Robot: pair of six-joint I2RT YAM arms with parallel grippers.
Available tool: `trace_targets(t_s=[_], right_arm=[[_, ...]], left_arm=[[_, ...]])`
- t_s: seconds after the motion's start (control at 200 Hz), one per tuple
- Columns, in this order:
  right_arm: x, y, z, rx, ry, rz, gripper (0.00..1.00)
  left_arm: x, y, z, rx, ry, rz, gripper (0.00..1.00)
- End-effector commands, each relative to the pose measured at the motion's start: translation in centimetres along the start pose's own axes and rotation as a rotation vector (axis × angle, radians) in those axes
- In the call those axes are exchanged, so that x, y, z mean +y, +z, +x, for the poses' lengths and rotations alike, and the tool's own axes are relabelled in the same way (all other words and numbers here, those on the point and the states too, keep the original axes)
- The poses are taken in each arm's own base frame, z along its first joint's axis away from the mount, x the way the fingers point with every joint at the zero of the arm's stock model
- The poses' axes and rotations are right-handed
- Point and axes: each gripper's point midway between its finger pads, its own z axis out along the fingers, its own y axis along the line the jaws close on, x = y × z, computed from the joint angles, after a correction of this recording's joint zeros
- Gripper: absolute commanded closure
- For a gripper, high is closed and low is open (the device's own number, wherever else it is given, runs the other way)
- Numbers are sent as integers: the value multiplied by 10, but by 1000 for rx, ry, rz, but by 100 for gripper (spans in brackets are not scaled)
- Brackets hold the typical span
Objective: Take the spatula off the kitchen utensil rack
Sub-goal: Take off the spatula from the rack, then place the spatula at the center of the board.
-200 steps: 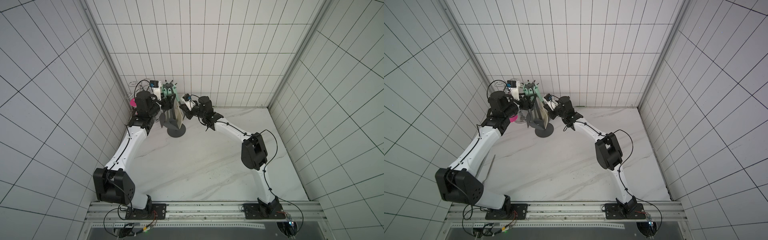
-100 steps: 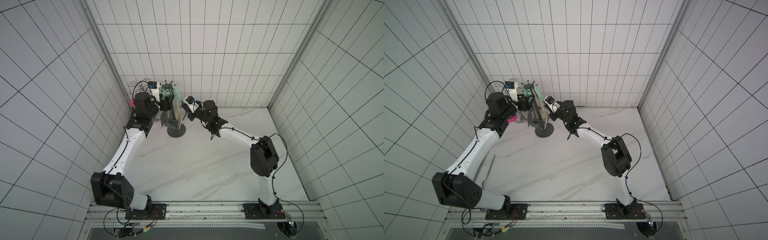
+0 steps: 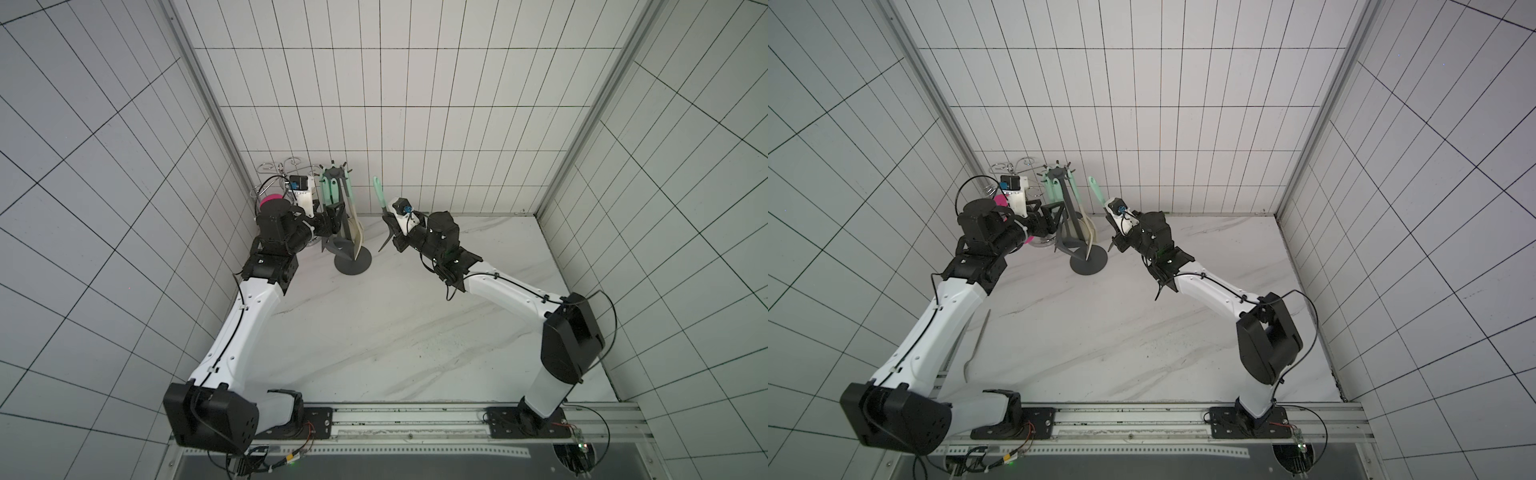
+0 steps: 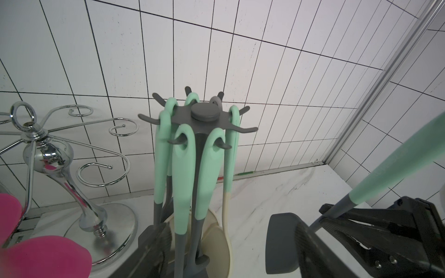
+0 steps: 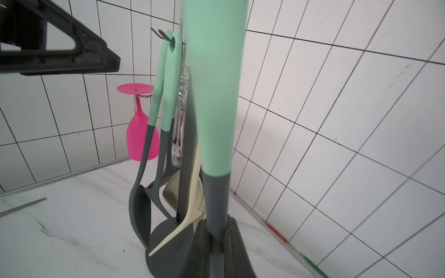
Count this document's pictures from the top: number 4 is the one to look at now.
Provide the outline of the beige spatula green handle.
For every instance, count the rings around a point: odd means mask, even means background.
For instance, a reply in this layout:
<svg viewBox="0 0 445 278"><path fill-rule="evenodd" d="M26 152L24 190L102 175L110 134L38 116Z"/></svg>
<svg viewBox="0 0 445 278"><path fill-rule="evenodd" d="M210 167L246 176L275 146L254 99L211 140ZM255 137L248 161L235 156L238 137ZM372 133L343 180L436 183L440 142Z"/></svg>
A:
<svg viewBox="0 0 445 278"><path fill-rule="evenodd" d="M224 151L224 178L222 197L222 225L213 222L202 238L202 251L209 257L206 272L210 278L228 278L233 264L232 245L228 234L228 210L234 179L235 160L239 134L234 129L226 130L225 143L231 148Z"/></svg>

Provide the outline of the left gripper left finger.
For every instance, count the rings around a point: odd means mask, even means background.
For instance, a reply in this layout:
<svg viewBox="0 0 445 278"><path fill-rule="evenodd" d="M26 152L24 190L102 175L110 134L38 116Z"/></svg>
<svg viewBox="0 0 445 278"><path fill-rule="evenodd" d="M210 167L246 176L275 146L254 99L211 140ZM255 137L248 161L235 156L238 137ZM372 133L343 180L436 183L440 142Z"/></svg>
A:
<svg viewBox="0 0 445 278"><path fill-rule="evenodd" d="M165 278L172 245L170 225L159 224L149 238L116 270L111 278Z"/></svg>

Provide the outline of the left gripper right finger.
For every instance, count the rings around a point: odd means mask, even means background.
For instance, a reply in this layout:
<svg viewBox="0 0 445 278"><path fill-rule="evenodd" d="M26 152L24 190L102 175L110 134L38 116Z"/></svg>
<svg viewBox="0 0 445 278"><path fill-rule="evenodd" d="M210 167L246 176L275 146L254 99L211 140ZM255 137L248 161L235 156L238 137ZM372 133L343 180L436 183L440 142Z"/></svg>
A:
<svg viewBox="0 0 445 278"><path fill-rule="evenodd" d="M351 209L321 220L373 278L442 278L445 227L436 206L404 196L386 209ZM356 275L305 223L294 232L297 262L304 278Z"/></svg>

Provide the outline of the grey spatula green handle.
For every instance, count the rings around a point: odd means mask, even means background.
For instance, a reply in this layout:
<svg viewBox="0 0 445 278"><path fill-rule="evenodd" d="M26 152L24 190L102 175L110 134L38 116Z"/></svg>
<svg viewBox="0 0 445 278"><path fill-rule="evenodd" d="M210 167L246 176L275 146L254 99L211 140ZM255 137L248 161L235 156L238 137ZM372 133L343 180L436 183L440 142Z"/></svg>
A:
<svg viewBox="0 0 445 278"><path fill-rule="evenodd" d="M339 202L323 205L319 210L320 217L306 226L316 234L323 229L323 218L337 218L353 208L361 208L360 205L367 199L433 162L444 151L445 117L439 115L398 147ZM294 241L294 232L300 222L305 223L294 213L271 216L265 244L265 270L269 275L300 271Z"/></svg>

